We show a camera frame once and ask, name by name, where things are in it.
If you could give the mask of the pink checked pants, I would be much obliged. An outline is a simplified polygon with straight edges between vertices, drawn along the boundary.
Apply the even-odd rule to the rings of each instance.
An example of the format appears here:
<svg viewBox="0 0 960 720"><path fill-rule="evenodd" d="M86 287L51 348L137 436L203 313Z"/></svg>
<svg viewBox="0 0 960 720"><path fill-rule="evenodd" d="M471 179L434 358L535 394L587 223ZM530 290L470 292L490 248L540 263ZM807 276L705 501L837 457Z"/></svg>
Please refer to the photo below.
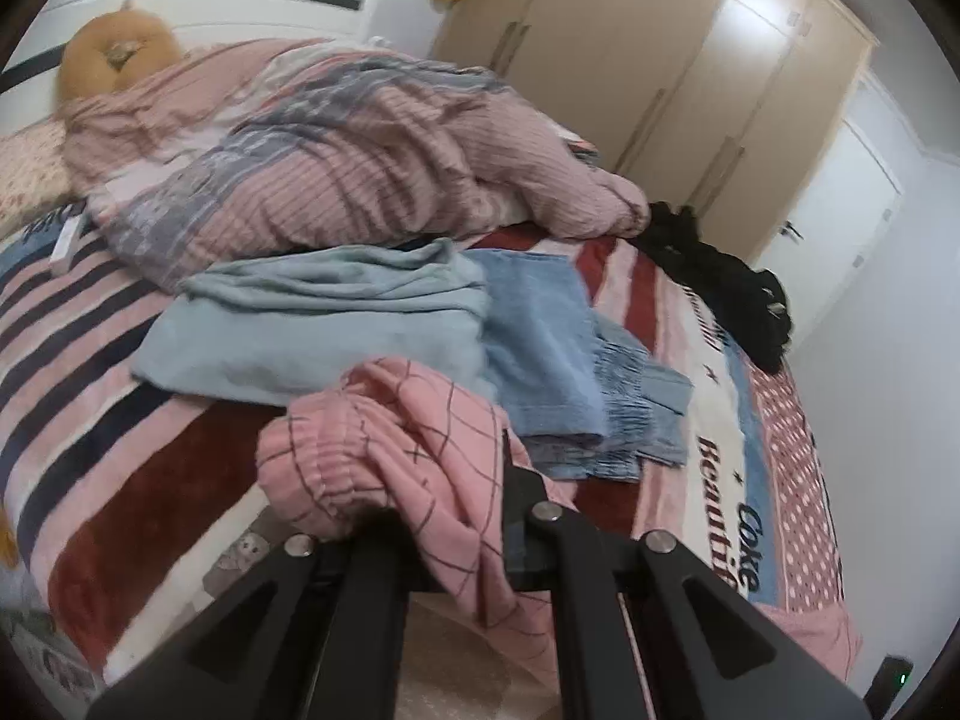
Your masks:
<svg viewBox="0 0 960 720"><path fill-rule="evenodd" d="M366 361L262 429L257 483L274 511L320 539L394 509L428 571L501 655L556 688L555 634L540 593L503 561L505 465L529 468L500 406L405 358Z"/></svg>

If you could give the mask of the white bedroom door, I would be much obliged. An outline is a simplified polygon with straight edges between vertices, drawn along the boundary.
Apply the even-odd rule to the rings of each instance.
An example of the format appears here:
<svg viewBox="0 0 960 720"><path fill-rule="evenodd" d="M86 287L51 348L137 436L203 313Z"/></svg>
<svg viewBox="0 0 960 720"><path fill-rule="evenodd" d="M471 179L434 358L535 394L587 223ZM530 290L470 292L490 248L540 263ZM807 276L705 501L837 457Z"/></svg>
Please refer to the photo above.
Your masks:
<svg viewBox="0 0 960 720"><path fill-rule="evenodd" d="M853 122L832 144L758 252L754 267L775 273L788 298L797 349L843 296L903 199L903 184Z"/></svg>

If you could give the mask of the patterned fleece bed blanket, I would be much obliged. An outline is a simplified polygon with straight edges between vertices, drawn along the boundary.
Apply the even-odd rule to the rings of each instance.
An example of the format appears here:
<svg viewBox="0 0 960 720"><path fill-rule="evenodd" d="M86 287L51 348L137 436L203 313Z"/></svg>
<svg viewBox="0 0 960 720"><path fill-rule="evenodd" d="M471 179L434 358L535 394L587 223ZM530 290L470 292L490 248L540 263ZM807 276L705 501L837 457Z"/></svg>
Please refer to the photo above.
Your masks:
<svg viewBox="0 0 960 720"><path fill-rule="evenodd" d="M262 406L178 397L128 361L163 293L86 231L70 270L50 254L64 215L2 249L2 509L59 631L121 678L208 590L218 557L265 507L254 484ZM573 260L590 302L692 381L688 458L571 495L608 532L675 533L838 676L861 642L844 606L822 465L789 374L767 376L708 307L628 242L506 227L491 249Z"/></svg>

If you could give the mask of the blue denim garment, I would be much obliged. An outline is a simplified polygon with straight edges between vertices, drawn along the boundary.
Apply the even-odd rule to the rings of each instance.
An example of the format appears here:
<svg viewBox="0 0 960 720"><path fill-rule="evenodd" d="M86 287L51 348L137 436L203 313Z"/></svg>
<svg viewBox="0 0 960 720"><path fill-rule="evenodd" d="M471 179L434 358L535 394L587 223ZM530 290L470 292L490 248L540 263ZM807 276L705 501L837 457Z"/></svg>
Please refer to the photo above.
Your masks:
<svg viewBox="0 0 960 720"><path fill-rule="evenodd" d="M654 461L685 465L693 385L592 309L562 255L472 249L490 298L480 392L558 481L636 481Z"/></svg>

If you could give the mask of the light teal folded garment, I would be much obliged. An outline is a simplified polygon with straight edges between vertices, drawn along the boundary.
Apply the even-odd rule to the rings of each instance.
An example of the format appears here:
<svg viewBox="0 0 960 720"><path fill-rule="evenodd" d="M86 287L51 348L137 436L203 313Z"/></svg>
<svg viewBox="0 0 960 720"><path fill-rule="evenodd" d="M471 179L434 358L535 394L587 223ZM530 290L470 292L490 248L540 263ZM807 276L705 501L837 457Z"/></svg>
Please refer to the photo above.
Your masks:
<svg viewBox="0 0 960 720"><path fill-rule="evenodd" d="M179 395L285 406L400 356L493 397L483 270L449 239L220 263L179 284L130 371Z"/></svg>

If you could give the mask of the black garment pile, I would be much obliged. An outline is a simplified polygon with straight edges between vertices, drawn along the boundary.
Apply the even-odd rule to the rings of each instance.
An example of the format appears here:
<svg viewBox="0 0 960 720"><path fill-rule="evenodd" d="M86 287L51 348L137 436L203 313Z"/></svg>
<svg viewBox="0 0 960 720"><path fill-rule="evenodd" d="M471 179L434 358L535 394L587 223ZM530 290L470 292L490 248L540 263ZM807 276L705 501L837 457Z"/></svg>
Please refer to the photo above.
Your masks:
<svg viewBox="0 0 960 720"><path fill-rule="evenodd" d="M703 242L691 206L653 203L651 218L631 239L672 280L692 289L748 359L777 376L793 333L788 296L775 273L757 271Z"/></svg>

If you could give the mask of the pink striped duvet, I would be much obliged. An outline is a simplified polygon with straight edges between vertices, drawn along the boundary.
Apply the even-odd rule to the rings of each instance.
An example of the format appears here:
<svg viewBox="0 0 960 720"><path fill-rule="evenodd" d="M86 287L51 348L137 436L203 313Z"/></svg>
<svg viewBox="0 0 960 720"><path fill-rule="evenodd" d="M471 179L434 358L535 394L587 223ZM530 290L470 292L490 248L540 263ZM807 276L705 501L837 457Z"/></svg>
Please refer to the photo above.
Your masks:
<svg viewBox="0 0 960 720"><path fill-rule="evenodd" d="M164 291L235 260L523 221L630 239L651 220L493 71L331 39L213 47L60 115L101 236Z"/></svg>

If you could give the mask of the beige wooden wardrobe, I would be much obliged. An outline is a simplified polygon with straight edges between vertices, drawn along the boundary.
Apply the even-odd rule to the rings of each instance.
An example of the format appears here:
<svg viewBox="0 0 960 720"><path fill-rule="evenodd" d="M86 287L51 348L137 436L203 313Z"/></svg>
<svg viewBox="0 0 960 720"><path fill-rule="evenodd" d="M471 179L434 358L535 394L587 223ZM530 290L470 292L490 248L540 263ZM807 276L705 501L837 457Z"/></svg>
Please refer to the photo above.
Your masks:
<svg viewBox="0 0 960 720"><path fill-rule="evenodd" d="M875 37L841 0L460 0L438 59L481 65L703 239L752 260L832 143Z"/></svg>

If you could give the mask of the orange plush toy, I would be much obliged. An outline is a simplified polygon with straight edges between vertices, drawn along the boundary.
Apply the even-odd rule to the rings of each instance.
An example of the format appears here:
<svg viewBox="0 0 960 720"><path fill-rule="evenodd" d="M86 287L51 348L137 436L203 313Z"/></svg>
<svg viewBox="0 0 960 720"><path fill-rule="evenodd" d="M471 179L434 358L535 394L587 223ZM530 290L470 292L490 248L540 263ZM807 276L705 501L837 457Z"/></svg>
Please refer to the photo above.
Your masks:
<svg viewBox="0 0 960 720"><path fill-rule="evenodd" d="M118 10L89 20L65 44L57 103L124 91L182 57L184 49L171 28L125 0Z"/></svg>

